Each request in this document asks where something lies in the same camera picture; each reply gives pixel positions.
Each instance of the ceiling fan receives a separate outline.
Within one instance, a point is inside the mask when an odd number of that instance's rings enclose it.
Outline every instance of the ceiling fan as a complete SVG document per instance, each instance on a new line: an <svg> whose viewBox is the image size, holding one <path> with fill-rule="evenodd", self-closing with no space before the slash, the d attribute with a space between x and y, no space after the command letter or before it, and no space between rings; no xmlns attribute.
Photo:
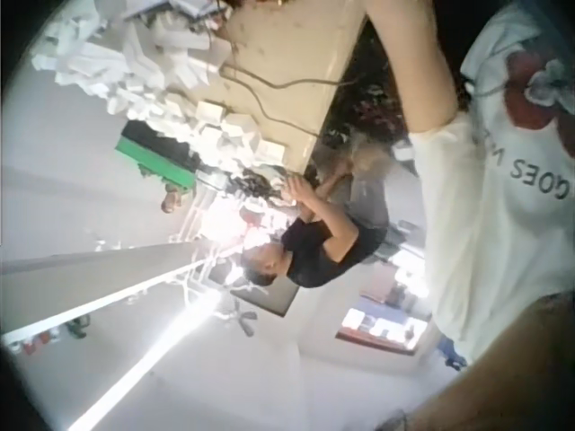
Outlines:
<svg viewBox="0 0 575 431"><path fill-rule="evenodd" d="M237 299L234 299L234 309L231 312L227 314L217 312L214 315L223 321L237 321L243 333L247 337L253 337L255 332L247 321L257 321L258 314L256 312L242 312L240 310L240 302Z"/></svg>

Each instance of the hair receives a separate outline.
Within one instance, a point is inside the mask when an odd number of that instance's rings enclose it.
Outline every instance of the hair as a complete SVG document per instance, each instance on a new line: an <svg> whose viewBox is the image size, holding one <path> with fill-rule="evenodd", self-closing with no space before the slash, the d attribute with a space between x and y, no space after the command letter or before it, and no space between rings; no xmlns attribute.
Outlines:
<svg viewBox="0 0 575 431"><path fill-rule="evenodd" d="M171 214L173 212L173 208L168 207L168 205L166 204L165 200L162 201L162 205L160 206L160 208L162 209L162 211L164 211L166 214Z"/></svg>
<svg viewBox="0 0 575 431"><path fill-rule="evenodd" d="M262 274L258 270L252 267L252 263L242 255L240 258L240 266L243 267L243 276L250 283L254 283L256 286L267 287L276 279L275 275Z"/></svg>

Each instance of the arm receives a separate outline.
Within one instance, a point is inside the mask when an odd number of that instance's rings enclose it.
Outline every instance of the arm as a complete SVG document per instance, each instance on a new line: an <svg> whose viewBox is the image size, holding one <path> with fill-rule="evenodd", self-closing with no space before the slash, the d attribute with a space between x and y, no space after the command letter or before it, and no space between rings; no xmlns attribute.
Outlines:
<svg viewBox="0 0 575 431"><path fill-rule="evenodd" d="M389 58L411 133L448 124L458 110L438 43L432 0L364 0Z"/></svg>
<svg viewBox="0 0 575 431"><path fill-rule="evenodd" d="M341 262L355 244L359 231L340 208L319 198L307 181L301 177L287 180L287 193L302 202L327 225L332 237L323 244L328 257Z"/></svg>
<svg viewBox="0 0 575 431"><path fill-rule="evenodd" d="M324 180L322 182L322 184L320 184L317 189L315 189L315 195L320 198L320 199L324 199L327 200L327 198L331 195L331 193L333 192L333 189L335 189L335 186L338 185L338 183L341 180L341 176L340 175L330 175L329 177L327 177L326 180ZM299 218L304 222L304 223L310 223L312 220L314 220L314 216L315 213L314 211L312 211L308 206L306 206L305 204L300 202L300 206L301 206L301 213L299 215Z"/></svg>

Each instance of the ceiling light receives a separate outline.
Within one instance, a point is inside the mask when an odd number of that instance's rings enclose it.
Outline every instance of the ceiling light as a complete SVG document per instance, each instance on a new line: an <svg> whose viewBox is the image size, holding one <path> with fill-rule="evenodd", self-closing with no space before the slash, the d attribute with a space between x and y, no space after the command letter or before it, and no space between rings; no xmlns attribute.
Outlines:
<svg viewBox="0 0 575 431"><path fill-rule="evenodd" d="M216 310L221 294L208 290L176 317L147 353L104 395L93 404L68 431L90 431L136 386L152 367L187 334L195 330Z"/></svg>

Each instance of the red flower print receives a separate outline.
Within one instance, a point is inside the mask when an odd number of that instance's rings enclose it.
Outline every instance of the red flower print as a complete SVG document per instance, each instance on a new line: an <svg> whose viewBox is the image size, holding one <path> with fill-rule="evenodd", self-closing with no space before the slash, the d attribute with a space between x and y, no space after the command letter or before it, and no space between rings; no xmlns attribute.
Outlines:
<svg viewBox="0 0 575 431"><path fill-rule="evenodd" d="M551 101L533 102L527 97L530 84L537 76L544 75L552 62L557 63L557 60L553 58L552 51L546 48L511 53L507 57L509 81L505 89L505 105L509 118L517 128L541 130L555 119L563 146L575 158L575 115L553 98ZM554 89L551 86L549 89L548 93L553 96Z"/></svg>

